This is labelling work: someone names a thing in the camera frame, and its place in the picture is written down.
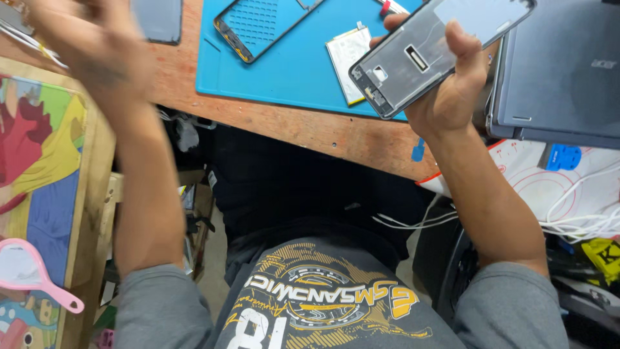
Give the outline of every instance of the blue silicone mat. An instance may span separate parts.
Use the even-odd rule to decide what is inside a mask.
[[[248,65],[213,27],[213,19],[232,1],[204,3],[196,73],[198,92],[377,117],[366,101],[347,106],[325,43],[356,28],[359,20],[368,26],[372,36],[386,34],[383,18],[379,16],[381,3],[325,0],[262,57]],[[313,2],[303,0],[305,4]],[[421,0],[398,3],[409,12],[422,4]],[[274,16],[272,21],[276,22],[274,27],[278,27],[278,18],[280,22],[288,22],[292,16],[299,17],[301,9],[297,0],[244,0],[244,4],[249,11],[269,8]],[[405,120],[405,115],[400,113],[395,119]]]

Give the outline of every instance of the acer logo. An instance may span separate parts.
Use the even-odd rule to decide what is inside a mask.
[[[616,64],[618,64],[618,62],[606,61],[606,60],[594,60],[591,65],[594,68],[613,69]]]

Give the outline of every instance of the gray sleeve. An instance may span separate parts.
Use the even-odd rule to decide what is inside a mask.
[[[454,332],[469,348],[568,348],[557,293],[515,263],[481,269],[461,296]]]
[[[202,348],[212,328],[206,300],[174,265],[134,271],[120,286],[114,348]]]

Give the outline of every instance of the gray t-shirt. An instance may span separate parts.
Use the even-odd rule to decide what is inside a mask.
[[[366,250],[329,238],[266,250],[248,272],[218,333],[181,270],[133,272],[115,348],[568,348],[553,285],[513,263],[478,272],[453,329]]]

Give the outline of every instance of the laptop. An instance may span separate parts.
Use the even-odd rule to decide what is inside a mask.
[[[502,40],[488,133],[620,149],[620,1],[540,0]]]

